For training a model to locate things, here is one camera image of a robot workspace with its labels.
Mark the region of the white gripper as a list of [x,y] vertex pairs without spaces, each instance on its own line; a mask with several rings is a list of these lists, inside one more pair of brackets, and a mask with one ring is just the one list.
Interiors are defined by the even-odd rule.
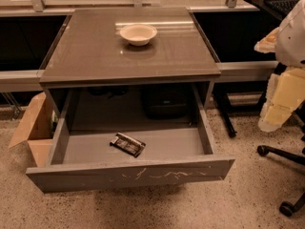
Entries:
[[278,28],[254,45],[256,52],[275,52],[278,62],[289,67],[272,73],[267,85],[258,127],[263,132],[279,129],[305,101],[305,0],[299,0]]

